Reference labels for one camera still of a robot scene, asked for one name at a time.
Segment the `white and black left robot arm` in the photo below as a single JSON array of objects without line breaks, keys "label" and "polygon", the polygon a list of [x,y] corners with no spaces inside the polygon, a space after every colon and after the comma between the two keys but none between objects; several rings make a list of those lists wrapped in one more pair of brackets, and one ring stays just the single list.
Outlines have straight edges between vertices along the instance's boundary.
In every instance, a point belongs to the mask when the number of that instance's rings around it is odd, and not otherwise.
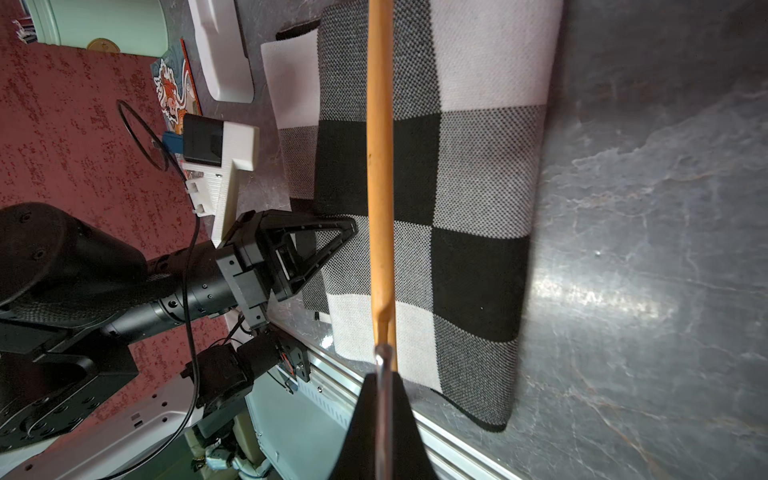
[{"label": "white and black left robot arm", "polygon": [[191,351],[183,426],[244,398],[280,363],[307,379],[304,346],[269,325],[268,303],[298,294],[356,233],[349,217],[249,211],[220,245],[195,241],[147,260],[56,207],[3,209],[2,451],[78,427],[137,376],[132,344],[233,309],[252,337]]}]

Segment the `grey black checkered scarf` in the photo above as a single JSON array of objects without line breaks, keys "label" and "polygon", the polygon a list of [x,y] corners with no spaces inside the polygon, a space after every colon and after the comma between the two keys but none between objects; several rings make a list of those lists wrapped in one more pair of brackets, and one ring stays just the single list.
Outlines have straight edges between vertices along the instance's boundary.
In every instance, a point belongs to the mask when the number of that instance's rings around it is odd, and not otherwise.
[{"label": "grey black checkered scarf", "polygon": [[[514,403],[559,1],[394,5],[396,348],[403,378],[488,431]],[[368,5],[261,47],[291,207],[357,235],[304,288],[338,355],[373,358],[366,180]]]}]

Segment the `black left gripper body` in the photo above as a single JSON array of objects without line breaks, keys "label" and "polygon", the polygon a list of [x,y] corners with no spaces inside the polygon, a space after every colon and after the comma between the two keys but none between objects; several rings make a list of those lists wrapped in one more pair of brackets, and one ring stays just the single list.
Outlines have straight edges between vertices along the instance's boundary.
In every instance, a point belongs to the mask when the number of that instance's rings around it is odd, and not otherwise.
[{"label": "black left gripper body", "polygon": [[271,298],[300,292],[300,259],[291,235],[299,215],[254,210],[241,214],[216,249],[216,262],[250,327],[267,323]]}]

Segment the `brown wooden hanger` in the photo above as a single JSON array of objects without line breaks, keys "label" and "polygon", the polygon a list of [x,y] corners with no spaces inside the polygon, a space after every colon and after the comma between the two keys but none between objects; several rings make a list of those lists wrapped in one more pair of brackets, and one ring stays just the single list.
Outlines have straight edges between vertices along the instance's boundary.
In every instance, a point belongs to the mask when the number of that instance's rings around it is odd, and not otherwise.
[{"label": "brown wooden hanger", "polygon": [[368,7],[366,163],[371,307],[376,352],[397,368],[393,181],[394,3]]}]

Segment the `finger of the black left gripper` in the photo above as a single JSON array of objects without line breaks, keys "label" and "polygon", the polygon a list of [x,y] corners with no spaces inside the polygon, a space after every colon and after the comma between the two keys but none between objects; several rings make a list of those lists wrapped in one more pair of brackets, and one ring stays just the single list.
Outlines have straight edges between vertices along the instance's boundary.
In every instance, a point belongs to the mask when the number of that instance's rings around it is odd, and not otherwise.
[{"label": "finger of the black left gripper", "polygon": [[263,229],[274,245],[284,245],[297,252],[313,252],[318,232],[329,232],[331,241],[340,238],[342,243],[358,233],[357,223],[351,217],[322,217],[279,210],[269,210],[264,214]]},{"label": "finger of the black left gripper", "polygon": [[353,230],[279,231],[272,255],[276,299],[284,301],[300,293],[353,237]]}]

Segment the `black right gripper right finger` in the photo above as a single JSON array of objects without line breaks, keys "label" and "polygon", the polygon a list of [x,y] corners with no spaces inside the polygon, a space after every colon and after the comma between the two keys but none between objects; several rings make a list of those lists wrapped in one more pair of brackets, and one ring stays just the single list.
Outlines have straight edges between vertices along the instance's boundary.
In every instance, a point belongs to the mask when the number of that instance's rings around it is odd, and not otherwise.
[{"label": "black right gripper right finger", "polygon": [[437,479],[428,458],[402,378],[393,373],[393,478]]}]

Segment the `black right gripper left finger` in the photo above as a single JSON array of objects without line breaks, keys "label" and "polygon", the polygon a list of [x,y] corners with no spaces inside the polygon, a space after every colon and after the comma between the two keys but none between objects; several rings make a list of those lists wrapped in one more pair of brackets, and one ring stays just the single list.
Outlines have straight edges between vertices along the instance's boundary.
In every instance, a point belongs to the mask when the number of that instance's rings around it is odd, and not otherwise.
[{"label": "black right gripper left finger", "polygon": [[374,479],[377,382],[368,374],[350,421],[345,440],[329,479]]}]

